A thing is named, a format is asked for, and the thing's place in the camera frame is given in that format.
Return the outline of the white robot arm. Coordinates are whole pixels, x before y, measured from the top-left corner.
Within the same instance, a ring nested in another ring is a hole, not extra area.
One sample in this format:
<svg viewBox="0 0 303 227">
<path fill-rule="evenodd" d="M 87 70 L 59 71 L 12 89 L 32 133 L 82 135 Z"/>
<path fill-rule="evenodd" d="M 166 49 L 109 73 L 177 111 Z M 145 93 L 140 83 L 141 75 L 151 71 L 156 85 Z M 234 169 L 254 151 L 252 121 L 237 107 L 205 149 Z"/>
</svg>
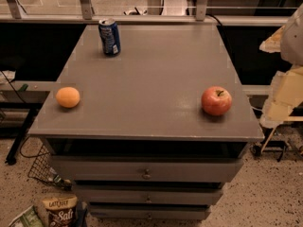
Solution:
<svg viewBox="0 0 303 227">
<path fill-rule="evenodd" d="M 275 128 L 288 119 L 294 108 L 303 102 L 303 5 L 287 23 L 259 46 L 263 52 L 279 52 L 292 67 L 277 72 L 271 82 L 271 92 L 262 108 L 260 124 Z"/>
</svg>

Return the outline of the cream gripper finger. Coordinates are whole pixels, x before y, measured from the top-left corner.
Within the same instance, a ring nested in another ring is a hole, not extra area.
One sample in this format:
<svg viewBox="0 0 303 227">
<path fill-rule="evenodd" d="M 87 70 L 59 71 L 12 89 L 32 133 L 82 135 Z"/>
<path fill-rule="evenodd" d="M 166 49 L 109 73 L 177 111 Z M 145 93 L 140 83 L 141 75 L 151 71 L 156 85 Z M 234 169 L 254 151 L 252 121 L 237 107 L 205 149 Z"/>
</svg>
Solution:
<svg viewBox="0 0 303 227">
<path fill-rule="evenodd" d="M 262 127 L 272 129 L 282 124 L 294 108 L 303 102 L 303 67 L 293 65 L 283 73 L 274 75 L 268 98 L 265 100 L 259 120 Z"/>
<path fill-rule="evenodd" d="M 261 43 L 259 49 L 267 53 L 276 53 L 280 51 L 280 42 L 285 26 L 280 27 L 270 37 Z"/>
</svg>

